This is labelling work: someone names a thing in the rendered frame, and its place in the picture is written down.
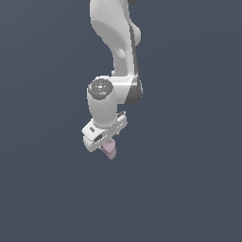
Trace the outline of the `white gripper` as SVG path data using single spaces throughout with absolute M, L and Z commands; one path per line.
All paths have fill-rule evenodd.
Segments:
M 83 143 L 90 152 L 101 148 L 107 157 L 112 160 L 116 155 L 115 141 L 112 137 L 118 135 L 127 124 L 125 111 L 118 113 L 116 121 L 108 128 L 99 128 L 95 125 L 94 120 L 91 120 L 81 130 L 83 133 Z

